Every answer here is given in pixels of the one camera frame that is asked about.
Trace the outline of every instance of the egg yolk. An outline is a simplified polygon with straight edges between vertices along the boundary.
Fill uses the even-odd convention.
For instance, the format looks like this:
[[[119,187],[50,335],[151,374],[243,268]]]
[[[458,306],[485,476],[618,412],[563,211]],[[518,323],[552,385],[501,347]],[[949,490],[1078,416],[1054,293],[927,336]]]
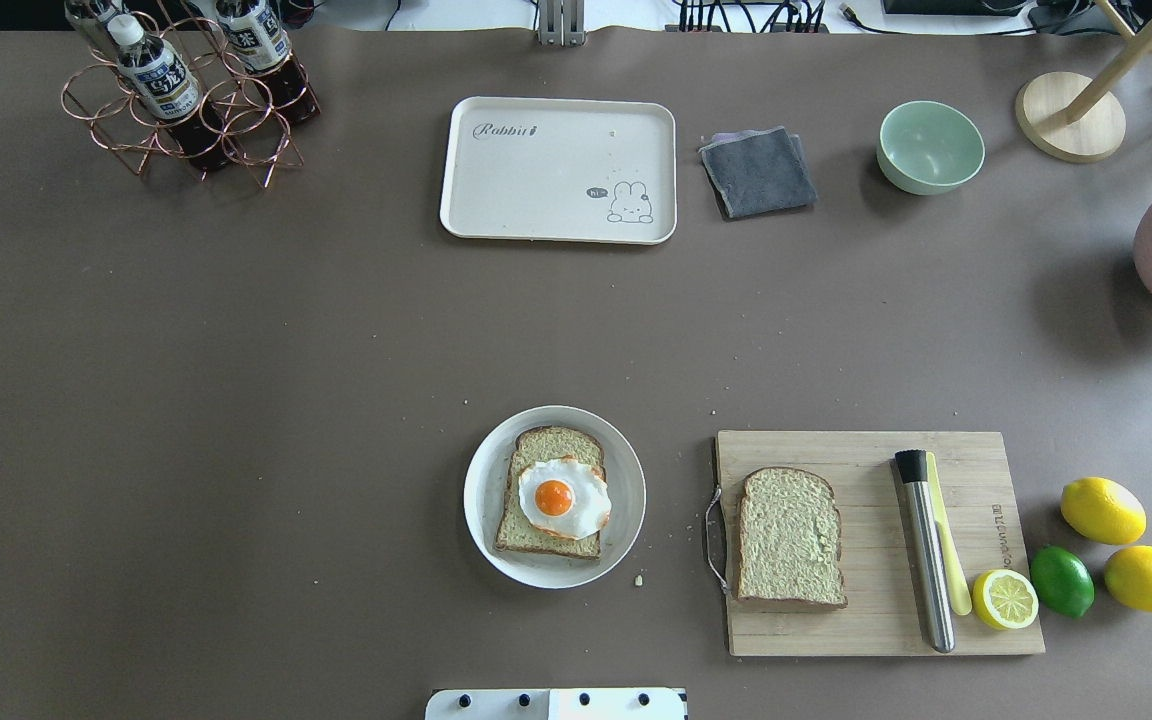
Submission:
[[[573,488],[562,480],[545,480],[536,486],[536,507],[555,518],[573,508]]]

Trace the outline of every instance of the fried egg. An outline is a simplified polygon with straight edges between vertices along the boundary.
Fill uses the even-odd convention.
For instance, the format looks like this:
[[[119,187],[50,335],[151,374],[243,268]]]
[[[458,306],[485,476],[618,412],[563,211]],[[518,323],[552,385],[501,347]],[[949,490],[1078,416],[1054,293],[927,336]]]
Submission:
[[[518,502],[532,526],[570,541],[599,532],[612,513],[602,470],[571,455],[536,461],[522,471]]]

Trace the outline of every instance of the bread crust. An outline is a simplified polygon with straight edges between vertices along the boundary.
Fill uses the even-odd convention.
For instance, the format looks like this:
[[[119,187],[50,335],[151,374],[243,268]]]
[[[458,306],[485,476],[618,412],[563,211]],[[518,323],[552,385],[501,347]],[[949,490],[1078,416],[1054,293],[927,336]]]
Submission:
[[[745,511],[745,505],[746,501],[749,500],[748,486],[750,480],[759,482],[756,478],[759,477],[759,473],[764,473],[765,470],[790,470],[794,471],[795,473],[808,475],[808,477],[819,480],[820,486],[826,488],[829,495],[829,509],[832,509],[833,516],[835,516],[838,523],[838,550],[835,551],[835,556],[833,558],[833,562],[835,562],[835,566],[838,566],[838,561],[842,560],[842,533],[844,532],[844,529],[842,528],[842,515],[840,514],[840,511],[838,511],[838,497],[835,495],[835,492],[833,492],[833,486],[831,486],[829,480],[824,479],[823,477],[820,477],[820,475],[812,473],[812,471],[804,470],[801,468],[791,468],[788,465],[771,465],[767,468],[759,468],[758,470],[753,470],[753,472],[746,475],[744,482],[742,482],[742,487],[745,488],[745,493],[744,495],[741,497],[740,500],[740,518],[738,518],[740,551],[737,553],[737,559],[736,559],[737,568],[741,568],[742,562],[745,561],[744,547],[746,546],[746,543],[749,543],[748,538],[750,533],[750,528],[748,526],[746,523],[749,514],[748,511]],[[744,583],[741,582],[742,578],[744,578],[744,575],[742,575],[740,571],[737,571],[736,575],[737,575],[736,592],[733,593],[733,597],[735,597],[736,600],[741,602],[750,602],[750,605],[760,605],[768,607],[776,607],[776,606],[814,607],[814,609],[819,611],[841,611],[847,606],[846,577],[842,574],[841,568],[838,568],[838,584],[840,585],[840,589],[842,591],[842,602],[818,602],[813,600],[806,600],[806,598],[768,598],[755,594],[746,594],[745,589],[742,586],[742,584]]]
[[[593,444],[596,448],[598,448],[598,456],[602,458],[602,444],[598,442],[598,438],[594,438],[593,435],[586,432],[582,432],[582,430],[563,427],[563,425],[541,425],[538,429],[524,430],[524,432],[520,433],[518,437],[515,438],[515,442],[513,442],[513,455],[511,458],[509,458],[509,467],[513,467],[513,456],[517,455],[518,452],[522,452],[522,446],[524,446],[524,442],[529,437],[536,433],[548,432],[548,430],[553,429],[562,429],[562,430],[568,430],[568,432],[581,433],[581,435],[585,437],[591,444]],[[575,456],[570,454],[563,455],[562,457],[575,458]],[[547,460],[558,460],[558,457],[548,457]],[[508,477],[506,478],[506,483],[503,484],[502,511],[500,511],[500,521],[497,524],[495,548],[508,550],[513,552],[531,552],[531,553],[538,553],[538,555],[560,555],[563,558],[573,558],[575,560],[598,560],[599,558],[601,558],[602,538],[600,537],[600,533],[602,532],[602,526],[607,525],[606,518],[604,518],[602,526],[600,526],[599,532],[594,533],[596,547],[598,547],[598,551],[593,553],[593,555],[589,555],[589,553],[582,553],[575,550],[564,550],[562,547],[562,544],[559,544],[556,547],[515,547],[508,544],[507,541],[502,541],[502,537],[505,533],[505,525],[509,518],[509,509],[511,508],[511,499],[516,497],[518,493],[518,477],[522,475],[522,471],[524,470],[526,470],[526,467],[522,467],[521,469],[518,469],[516,473],[513,473],[508,469],[506,470]],[[607,483],[607,471],[605,471],[602,464],[593,465],[593,471],[596,477],[602,480],[604,484]],[[559,536],[556,533],[551,532],[550,530],[535,528],[535,525],[531,525],[530,523],[526,524],[526,526],[535,529],[536,532],[545,533],[548,537],[556,539],[556,541],[559,543],[562,541],[576,543],[581,541],[581,539],[585,539],[585,538],[573,539]]]

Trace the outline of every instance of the bread slice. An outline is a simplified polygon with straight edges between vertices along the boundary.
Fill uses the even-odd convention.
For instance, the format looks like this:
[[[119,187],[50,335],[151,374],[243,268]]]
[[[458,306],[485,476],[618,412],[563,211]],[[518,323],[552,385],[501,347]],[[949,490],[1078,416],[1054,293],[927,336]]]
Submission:
[[[551,555],[598,560],[602,552],[600,543],[602,533],[593,533],[578,541],[568,541],[540,532],[526,521],[526,515],[522,514],[522,505],[518,502],[518,475],[536,461],[554,460],[566,455],[571,455],[602,473],[602,446],[579,430],[547,425],[543,429],[530,429],[518,435],[515,450],[509,456],[509,470],[503,484],[503,514],[500,515],[500,525],[497,529],[497,550],[545,552]]]
[[[763,468],[740,501],[737,600],[846,607],[842,518],[833,487],[796,468]]]

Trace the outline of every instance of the yellow knife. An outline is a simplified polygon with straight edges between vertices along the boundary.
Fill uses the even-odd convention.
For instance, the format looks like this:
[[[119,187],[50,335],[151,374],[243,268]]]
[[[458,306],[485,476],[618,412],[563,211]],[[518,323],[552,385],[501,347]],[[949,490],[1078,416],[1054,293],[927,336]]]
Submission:
[[[972,614],[972,591],[963,574],[963,564],[958,561],[958,550],[954,547],[954,536],[950,535],[950,516],[945,511],[945,497],[941,495],[941,478],[937,473],[937,455],[927,454],[927,479],[932,488],[932,515],[935,518],[935,530],[941,536],[941,550],[945,556],[945,578],[950,585],[950,609],[955,615]]]

